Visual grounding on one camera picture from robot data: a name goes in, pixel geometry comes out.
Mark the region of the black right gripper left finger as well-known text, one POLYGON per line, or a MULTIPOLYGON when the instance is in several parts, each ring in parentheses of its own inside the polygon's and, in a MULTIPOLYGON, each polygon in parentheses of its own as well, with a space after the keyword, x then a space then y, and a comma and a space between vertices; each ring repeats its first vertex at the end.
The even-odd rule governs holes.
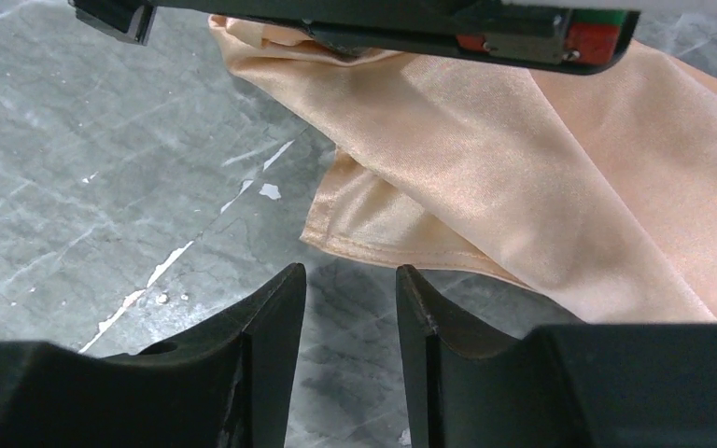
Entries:
POLYGON ((293 263, 134 355, 0 342, 0 447, 281 447, 305 299, 293 263))

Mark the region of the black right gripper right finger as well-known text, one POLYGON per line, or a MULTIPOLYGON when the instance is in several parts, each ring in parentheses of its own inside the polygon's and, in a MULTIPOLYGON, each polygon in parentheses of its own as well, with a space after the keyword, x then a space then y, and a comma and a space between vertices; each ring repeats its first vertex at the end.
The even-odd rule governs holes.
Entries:
POLYGON ((396 305, 415 447, 717 447, 717 324, 565 324, 515 339, 410 265, 396 305))

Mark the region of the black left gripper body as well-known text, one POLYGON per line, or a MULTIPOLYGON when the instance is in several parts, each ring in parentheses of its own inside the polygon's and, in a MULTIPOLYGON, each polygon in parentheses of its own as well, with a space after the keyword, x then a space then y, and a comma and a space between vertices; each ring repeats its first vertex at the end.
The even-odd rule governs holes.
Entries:
POLYGON ((634 10, 542 1, 73 1, 78 20, 145 45, 160 7, 277 25, 344 54, 389 49, 593 75, 616 64, 639 22, 634 10))

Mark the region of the orange cloth napkin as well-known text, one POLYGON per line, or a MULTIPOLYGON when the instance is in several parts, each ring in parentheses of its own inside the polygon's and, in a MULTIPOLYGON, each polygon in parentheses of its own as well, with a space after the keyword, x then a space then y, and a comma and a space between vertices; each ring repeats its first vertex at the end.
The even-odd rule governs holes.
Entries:
POLYGON ((335 143, 307 244, 486 274, 586 322, 717 321, 716 78, 640 43, 577 77, 208 24, 233 75, 335 143))

